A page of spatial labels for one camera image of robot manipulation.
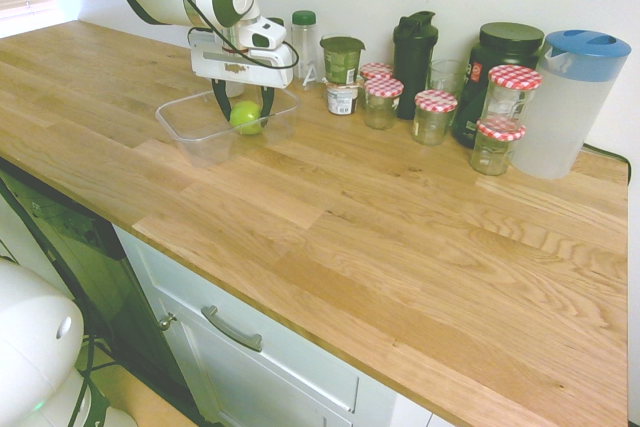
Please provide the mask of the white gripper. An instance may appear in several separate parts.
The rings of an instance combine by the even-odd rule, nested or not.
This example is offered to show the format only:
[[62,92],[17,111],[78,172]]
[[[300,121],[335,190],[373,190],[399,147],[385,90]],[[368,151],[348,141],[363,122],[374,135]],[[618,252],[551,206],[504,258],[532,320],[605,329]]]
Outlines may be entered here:
[[274,103],[275,89],[285,89],[293,81],[292,52],[286,45],[275,50],[249,49],[247,58],[223,49],[221,39],[212,32],[192,29],[188,33],[193,72],[209,78],[212,91],[226,120],[231,117],[231,103],[226,82],[261,86],[260,126],[264,128]]

